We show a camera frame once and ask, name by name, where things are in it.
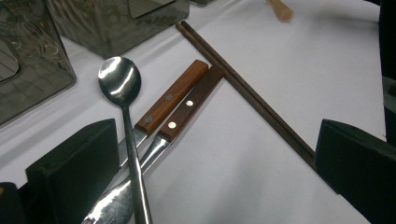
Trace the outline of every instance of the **knife handle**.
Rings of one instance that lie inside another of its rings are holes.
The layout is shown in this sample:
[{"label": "knife handle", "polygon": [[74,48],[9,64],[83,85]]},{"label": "knife handle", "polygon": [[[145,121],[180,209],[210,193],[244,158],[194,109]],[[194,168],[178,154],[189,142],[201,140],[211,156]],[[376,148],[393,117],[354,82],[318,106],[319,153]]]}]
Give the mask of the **knife handle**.
[{"label": "knife handle", "polygon": [[224,72],[220,68],[210,67],[201,81],[161,127],[158,135],[169,142],[174,141],[223,77]]},{"label": "knife handle", "polygon": [[195,60],[134,127],[152,135],[207,70],[207,63]]}]

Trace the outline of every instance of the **white table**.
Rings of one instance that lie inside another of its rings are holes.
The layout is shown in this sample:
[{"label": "white table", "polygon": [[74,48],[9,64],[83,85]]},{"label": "white table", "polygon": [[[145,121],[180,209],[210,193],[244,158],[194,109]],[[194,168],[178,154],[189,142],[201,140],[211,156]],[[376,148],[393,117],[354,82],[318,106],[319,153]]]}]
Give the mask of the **white table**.
[{"label": "white table", "polygon": [[[385,140],[379,7],[361,0],[285,0],[291,23],[262,0],[191,5],[186,21],[313,149],[323,119]],[[78,76],[71,89],[0,129],[0,181],[84,126],[120,110],[97,84],[99,56],[64,38]],[[195,60],[205,58],[173,26],[126,53],[143,85],[137,122]],[[224,79],[170,153],[146,176],[154,223],[367,223]]]}]

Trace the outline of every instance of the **white surface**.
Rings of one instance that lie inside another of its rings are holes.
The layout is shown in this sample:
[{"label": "white surface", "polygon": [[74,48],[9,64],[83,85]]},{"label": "white surface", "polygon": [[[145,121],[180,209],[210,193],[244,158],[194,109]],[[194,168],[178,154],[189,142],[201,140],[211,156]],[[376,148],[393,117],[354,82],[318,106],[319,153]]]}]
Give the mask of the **white surface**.
[{"label": "white surface", "polygon": [[[262,0],[191,5],[186,21],[313,149],[323,119],[385,140],[377,18],[361,0],[285,0],[291,23]],[[67,137],[121,112],[97,84],[104,61],[64,39],[77,84],[0,130],[0,181]],[[137,122],[195,60],[205,58],[174,26],[124,55],[143,85]],[[146,176],[154,223],[367,223],[222,80],[155,172]]]}]

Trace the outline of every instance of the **chopstick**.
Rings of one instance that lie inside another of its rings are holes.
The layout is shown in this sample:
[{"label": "chopstick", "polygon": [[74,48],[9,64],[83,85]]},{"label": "chopstick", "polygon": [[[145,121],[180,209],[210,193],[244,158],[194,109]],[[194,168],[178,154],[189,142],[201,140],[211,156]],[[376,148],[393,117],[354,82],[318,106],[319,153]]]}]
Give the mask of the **chopstick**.
[{"label": "chopstick", "polygon": [[254,107],[254,109],[279,133],[279,135],[311,166],[315,151],[269,106],[260,95],[200,36],[186,21],[176,23],[176,28],[215,66],[224,70],[225,78]]}]

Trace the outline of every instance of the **spoon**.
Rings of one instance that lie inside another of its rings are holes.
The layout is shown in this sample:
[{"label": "spoon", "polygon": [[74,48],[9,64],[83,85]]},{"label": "spoon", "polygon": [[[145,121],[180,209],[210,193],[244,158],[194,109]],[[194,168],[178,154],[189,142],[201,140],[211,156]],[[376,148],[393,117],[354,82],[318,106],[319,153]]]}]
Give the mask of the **spoon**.
[{"label": "spoon", "polygon": [[140,91],[142,80],[136,65],[129,59],[113,57],[107,59],[99,70],[99,86],[105,97],[122,109],[128,165],[131,177],[134,222],[151,224],[149,201],[145,189],[136,144],[132,132],[129,106]]}]

